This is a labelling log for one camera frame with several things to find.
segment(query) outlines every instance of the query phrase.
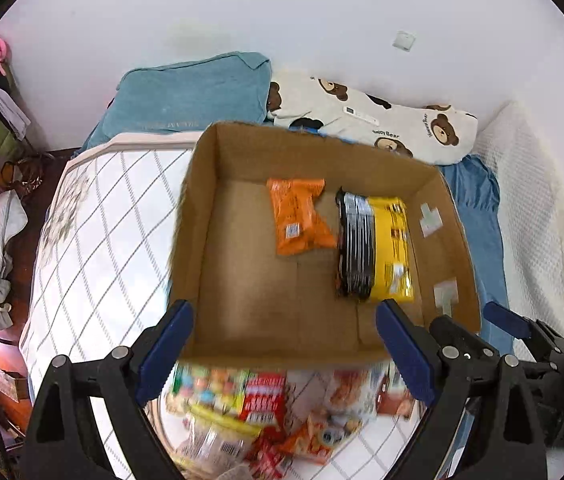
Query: yellow snack package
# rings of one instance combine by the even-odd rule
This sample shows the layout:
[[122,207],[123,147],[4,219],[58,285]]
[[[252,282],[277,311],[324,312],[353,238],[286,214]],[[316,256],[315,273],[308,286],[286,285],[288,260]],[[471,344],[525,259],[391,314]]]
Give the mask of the yellow snack package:
[[361,300],[413,301],[404,203],[342,190],[335,199],[340,209],[339,292]]
[[277,254],[288,256],[316,247],[336,247],[329,226],[313,206],[313,199],[324,189],[324,179],[269,178],[267,187],[275,217]]

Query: orange snack package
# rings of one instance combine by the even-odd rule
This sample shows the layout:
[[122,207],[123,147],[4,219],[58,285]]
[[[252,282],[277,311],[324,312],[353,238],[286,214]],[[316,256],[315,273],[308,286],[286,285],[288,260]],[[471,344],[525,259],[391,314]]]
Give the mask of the orange snack package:
[[275,216],[277,254],[288,256],[315,247],[336,247],[329,226],[313,207],[313,199],[324,189],[324,179],[269,178],[267,187]]

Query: wooden floor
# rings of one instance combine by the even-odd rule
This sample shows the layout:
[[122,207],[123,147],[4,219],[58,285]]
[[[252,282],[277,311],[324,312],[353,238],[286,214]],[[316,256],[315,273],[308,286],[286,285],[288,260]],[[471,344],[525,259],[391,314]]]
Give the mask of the wooden floor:
[[[44,159],[44,179],[24,202],[24,211],[28,216],[26,227],[15,235],[8,245],[8,252],[13,257],[13,270],[8,276],[11,281],[11,292],[7,301],[12,304],[10,312],[13,326],[0,331],[0,338],[13,341],[17,344],[22,334],[24,324],[27,322],[30,304],[31,280],[40,240],[40,231],[44,224],[46,209],[49,207],[56,192],[57,183],[62,176],[62,171],[75,150],[62,150],[54,152],[55,160]],[[0,368],[7,371],[19,372],[27,375],[24,359],[17,346],[0,343]],[[0,393],[0,406],[9,419],[22,431],[26,431],[31,414],[29,400],[14,402],[9,397]]]

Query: light switch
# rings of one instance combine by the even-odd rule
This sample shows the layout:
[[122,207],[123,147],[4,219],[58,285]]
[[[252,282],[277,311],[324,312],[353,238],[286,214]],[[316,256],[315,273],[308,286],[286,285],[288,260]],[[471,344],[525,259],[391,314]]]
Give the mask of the light switch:
[[395,37],[395,41],[393,41],[393,46],[405,52],[410,52],[413,43],[415,43],[415,35],[400,30]]

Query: pillow with bear print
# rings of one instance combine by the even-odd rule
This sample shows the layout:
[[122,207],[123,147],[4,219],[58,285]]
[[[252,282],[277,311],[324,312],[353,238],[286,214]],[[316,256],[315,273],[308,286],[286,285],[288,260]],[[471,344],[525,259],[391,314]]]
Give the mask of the pillow with bear print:
[[273,72],[267,115],[275,126],[316,130],[429,164],[468,155],[478,120],[450,105],[410,108],[325,79]]

